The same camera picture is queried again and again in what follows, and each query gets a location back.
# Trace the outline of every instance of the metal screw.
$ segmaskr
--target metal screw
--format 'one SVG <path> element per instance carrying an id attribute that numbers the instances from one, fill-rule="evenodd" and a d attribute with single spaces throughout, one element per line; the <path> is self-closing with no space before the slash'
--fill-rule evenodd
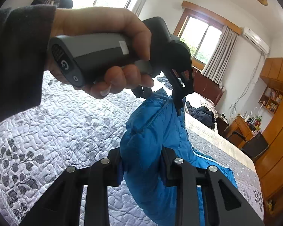
<path id="1" fill-rule="evenodd" d="M 216 166 L 209 166 L 208 169 L 211 171 L 211 172 L 217 172 L 218 171 L 218 168 Z"/>
<path id="2" fill-rule="evenodd" d="M 183 164 L 182 158 L 175 158 L 174 161 L 175 161 L 176 164 Z"/>
<path id="3" fill-rule="evenodd" d="M 110 159 L 109 158 L 103 158 L 103 159 L 101 159 L 101 163 L 102 164 L 109 164 L 109 162 L 110 162 Z"/>
<path id="4" fill-rule="evenodd" d="M 71 166 L 71 167 L 67 167 L 66 171 L 71 173 L 71 172 L 74 172 L 75 171 L 75 167 L 74 166 Z"/>

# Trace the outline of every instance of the circular button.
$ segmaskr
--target circular button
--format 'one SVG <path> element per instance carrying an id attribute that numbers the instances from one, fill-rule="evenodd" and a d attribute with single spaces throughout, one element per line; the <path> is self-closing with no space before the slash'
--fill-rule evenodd
<path id="1" fill-rule="evenodd" d="M 182 158 L 175 158 L 175 159 L 174 159 L 174 162 L 175 162 L 176 164 L 183 164 L 183 159 L 182 159 Z"/>
<path id="2" fill-rule="evenodd" d="M 74 166 L 67 167 L 66 171 L 72 173 L 75 171 L 75 167 Z"/>
<path id="3" fill-rule="evenodd" d="M 218 168 L 216 166 L 209 166 L 208 169 L 211 171 L 211 172 L 217 172 L 218 171 Z"/>
<path id="4" fill-rule="evenodd" d="M 68 65 L 68 63 L 67 63 L 65 60 L 62 60 L 62 61 L 61 61 L 61 66 L 62 66 L 65 70 L 68 70 L 68 69 L 69 69 L 69 65 Z"/>
<path id="5" fill-rule="evenodd" d="M 109 164 L 109 162 L 110 162 L 110 159 L 109 158 L 103 158 L 103 159 L 101 159 L 101 163 L 102 164 Z"/>

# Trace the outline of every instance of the wooden headboard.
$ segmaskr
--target wooden headboard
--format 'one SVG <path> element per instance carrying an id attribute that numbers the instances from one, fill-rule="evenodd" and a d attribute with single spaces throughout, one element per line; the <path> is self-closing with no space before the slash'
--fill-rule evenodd
<path id="1" fill-rule="evenodd" d="M 211 100 L 215 106 L 222 97 L 223 87 L 220 88 L 218 84 L 213 82 L 211 79 L 205 77 L 201 72 L 193 67 L 194 75 L 194 91 L 199 93 L 201 96 Z"/>

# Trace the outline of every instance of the black chair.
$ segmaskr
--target black chair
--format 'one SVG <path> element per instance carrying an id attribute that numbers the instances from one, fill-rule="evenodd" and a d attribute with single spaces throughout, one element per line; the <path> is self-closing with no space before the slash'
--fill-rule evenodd
<path id="1" fill-rule="evenodd" d="M 237 135 L 246 142 L 240 150 L 252 160 L 258 159 L 268 149 L 268 143 L 260 132 L 250 141 L 246 141 L 245 137 L 236 131 L 227 138 L 228 141 L 232 135 Z"/>

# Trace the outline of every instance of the hand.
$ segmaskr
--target hand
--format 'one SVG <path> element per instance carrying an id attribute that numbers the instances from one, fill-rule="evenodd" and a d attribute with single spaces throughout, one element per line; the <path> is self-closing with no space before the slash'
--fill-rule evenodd
<path id="1" fill-rule="evenodd" d="M 57 35 L 82 35 L 98 32 L 120 32 L 132 38 L 132 45 L 141 59 L 150 59 L 151 32 L 132 12 L 122 8 L 89 7 L 84 9 L 57 9 L 52 24 L 51 37 Z M 46 63 L 59 81 L 69 84 L 55 64 L 52 56 Z M 149 75 L 141 75 L 139 69 L 131 64 L 124 68 L 113 66 L 106 71 L 104 82 L 82 89 L 91 96 L 102 99 L 108 93 L 119 93 L 124 88 L 134 89 L 138 85 L 153 87 Z"/>

